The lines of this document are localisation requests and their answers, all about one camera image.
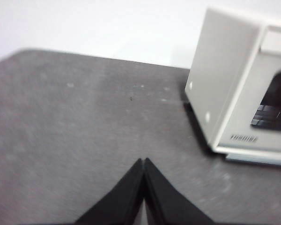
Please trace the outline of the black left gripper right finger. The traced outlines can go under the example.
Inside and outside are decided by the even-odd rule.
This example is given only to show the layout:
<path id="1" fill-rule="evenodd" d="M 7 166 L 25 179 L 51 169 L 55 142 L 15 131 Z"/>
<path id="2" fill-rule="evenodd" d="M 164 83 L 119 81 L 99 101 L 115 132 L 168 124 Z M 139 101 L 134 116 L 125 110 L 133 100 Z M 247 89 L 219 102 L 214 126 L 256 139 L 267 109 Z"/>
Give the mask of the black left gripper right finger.
<path id="1" fill-rule="evenodd" d="M 174 188 L 149 158 L 144 161 L 144 175 L 148 204 L 158 225 L 213 224 L 210 217 Z"/>

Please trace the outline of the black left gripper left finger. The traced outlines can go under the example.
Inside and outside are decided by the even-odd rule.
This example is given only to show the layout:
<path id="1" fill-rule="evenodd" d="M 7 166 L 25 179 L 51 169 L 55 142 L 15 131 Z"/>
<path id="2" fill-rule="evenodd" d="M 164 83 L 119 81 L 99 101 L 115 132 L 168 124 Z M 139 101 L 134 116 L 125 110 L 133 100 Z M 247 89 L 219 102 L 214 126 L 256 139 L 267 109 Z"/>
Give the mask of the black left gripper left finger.
<path id="1" fill-rule="evenodd" d="M 144 170 L 139 158 L 102 199 L 76 221 L 76 225 L 132 225 L 143 201 Z"/>

